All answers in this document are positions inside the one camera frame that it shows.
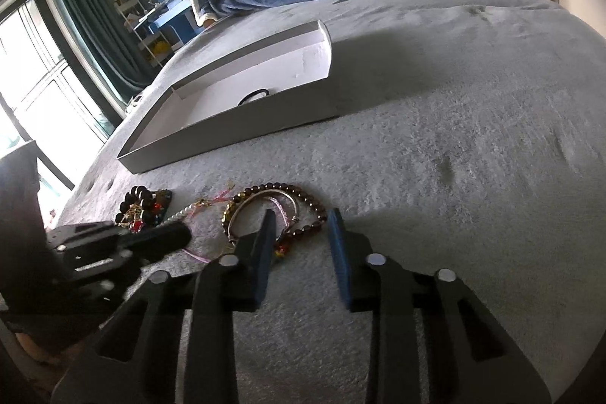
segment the gray blanket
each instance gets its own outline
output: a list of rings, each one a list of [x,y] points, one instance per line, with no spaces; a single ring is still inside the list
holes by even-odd
[[[138,176],[116,160],[171,83],[316,19],[342,117]],[[136,184],[172,189],[171,213],[228,179],[299,184],[405,268],[455,270],[557,397],[606,327],[605,67],[604,39],[546,0],[317,0],[226,20],[164,68],[60,223],[112,219]],[[219,222],[219,208],[198,215],[192,249],[219,254]],[[175,253],[160,267],[200,265]],[[262,309],[234,325],[241,402],[363,402],[370,316],[340,304],[325,232],[273,268]]]

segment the jewelry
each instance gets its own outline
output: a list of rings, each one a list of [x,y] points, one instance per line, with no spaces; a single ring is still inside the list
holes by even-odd
[[[326,209],[320,204],[319,200],[317,200],[314,196],[309,195],[307,192],[304,192],[301,188],[296,187],[294,185],[289,185],[286,183],[266,183],[255,185],[253,187],[247,187],[242,192],[236,194],[231,202],[227,205],[225,212],[221,218],[221,224],[223,226],[223,231],[227,236],[227,240],[230,243],[234,243],[237,240],[237,237],[233,235],[231,228],[232,223],[236,219],[238,211],[245,204],[249,204],[252,202],[254,198],[257,198],[261,193],[280,193],[282,195],[287,196],[295,205],[295,214],[290,218],[287,226],[282,230],[280,236],[276,240],[276,254],[279,257],[283,257],[284,254],[288,251],[289,241],[300,238],[304,234],[317,232],[322,228],[322,224],[327,220]],[[296,199],[303,201],[307,206],[309,206],[314,213],[317,215],[317,220],[314,221],[311,225],[305,225],[302,228],[297,228],[292,231],[293,226],[299,222],[299,207]]]
[[[229,192],[231,192],[231,190],[233,188],[234,188],[234,184],[230,180],[227,183],[227,189],[223,190],[223,192],[221,192],[214,199],[206,199],[206,198],[202,197],[201,199],[199,199],[199,200],[197,200],[197,201],[192,202],[191,204],[189,204],[189,206],[184,207],[179,212],[173,214],[170,218],[168,218],[165,221],[165,223],[167,223],[169,221],[186,220],[186,219],[192,218],[193,216],[195,216],[198,212],[200,212],[205,207],[210,207],[213,204],[217,204],[217,202],[226,202],[229,199],[226,199],[225,196]],[[209,262],[212,261],[212,259],[209,259],[208,257],[199,256],[199,255],[197,255],[196,253],[192,252],[191,250],[189,250],[187,248],[183,248],[181,250],[183,250],[183,252],[186,253],[188,256],[192,257],[193,259],[196,259],[198,262],[202,262],[203,264],[208,264]]]
[[[159,225],[164,219],[171,199],[170,190],[148,190],[142,185],[134,186],[124,196],[115,222],[133,233]]]
[[[242,202],[231,214],[231,218],[230,218],[229,222],[227,222],[227,230],[226,230],[227,241],[229,243],[234,245],[237,241],[237,236],[235,236],[233,234],[231,228],[236,220],[237,215],[240,213],[241,210],[244,209],[244,206],[246,206],[247,204],[250,204],[252,201],[256,200],[257,198],[260,198],[263,195],[275,195],[276,193],[282,194],[284,197],[289,199],[292,202],[293,208],[295,211],[295,213],[286,221],[286,224],[284,225],[284,228],[283,228],[282,232],[280,233],[280,235],[278,236],[278,238],[276,238],[276,241],[279,241],[280,238],[282,238],[284,236],[284,234],[286,234],[293,226],[295,226],[296,223],[299,222],[299,204],[295,200],[295,198],[292,197],[292,195],[290,195],[289,193],[286,193],[280,189],[259,190],[256,194],[250,195],[247,199],[245,199],[244,202]],[[227,218],[228,210],[229,210],[229,206],[223,213],[223,217],[222,217],[223,224],[225,223],[225,219]]]
[[[268,199],[269,201],[273,202],[276,205],[276,207],[278,208],[278,211],[280,211],[282,219],[284,220],[284,225],[287,225],[289,223],[289,217],[286,215],[286,211],[284,210],[284,207],[280,204],[278,199],[276,199],[275,197],[266,197],[266,199]],[[221,255],[230,253],[233,250],[233,248],[234,248],[234,245],[232,243],[230,243],[227,248],[223,249],[223,252]],[[191,250],[189,250],[187,248],[184,248],[182,250],[188,256],[192,257],[193,259],[196,259],[199,262],[202,262],[203,264],[208,264],[209,262],[212,261],[212,259],[209,259],[208,257],[198,256],[197,254],[195,254],[194,252],[192,252]]]
[[[269,90],[268,89],[258,89],[256,91],[253,91],[252,93],[247,94],[244,98],[242,98],[240,100],[240,103],[238,104],[238,106],[245,104],[246,102],[248,102],[252,97],[255,97],[257,95],[263,95],[263,96],[269,96]]]

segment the curtain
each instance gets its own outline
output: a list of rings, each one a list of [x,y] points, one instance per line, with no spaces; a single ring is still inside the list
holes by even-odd
[[[54,1],[85,57],[122,101],[153,81],[149,62],[107,0]]]

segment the white box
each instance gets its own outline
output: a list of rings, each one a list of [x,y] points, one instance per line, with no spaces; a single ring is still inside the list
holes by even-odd
[[[253,137],[337,115],[330,35],[306,23],[191,73],[160,96],[118,155],[141,173]],[[258,89],[269,96],[238,106]]]

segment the silver bangle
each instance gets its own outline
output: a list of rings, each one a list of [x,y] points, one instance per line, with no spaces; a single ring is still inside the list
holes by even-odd
[[[263,195],[275,195],[277,193],[282,194],[283,196],[288,198],[292,202],[293,208],[295,210],[295,214],[290,218],[289,222],[284,226],[284,229],[280,232],[280,235],[278,235],[277,240],[279,238],[283,237],[293,226],[295,226],[295,224],[299,222],[299,203],[296,201],[296,199],[292,195],[290,195],[288,192],[284,192],[283,190],[280,190],[280,189],[260,190],[260,192],[256,193],[255,195],[251,195],[250,197],[248,197],[234,211],[233,216],[231,217],[231,219],[229,221],[229,225],[227,226],[227,241],[231,244],[234,244],[235,242],[237,242],[238,237],[236,235],[234,235],[234,233],[232,233],[232,226],[236,222],[237,215],[240,213],[240,211],[242,209],[244,209],[244,206],[246,206],[246,204],[250,204],[252,201],[254,201],[255,199],[257,199]]]

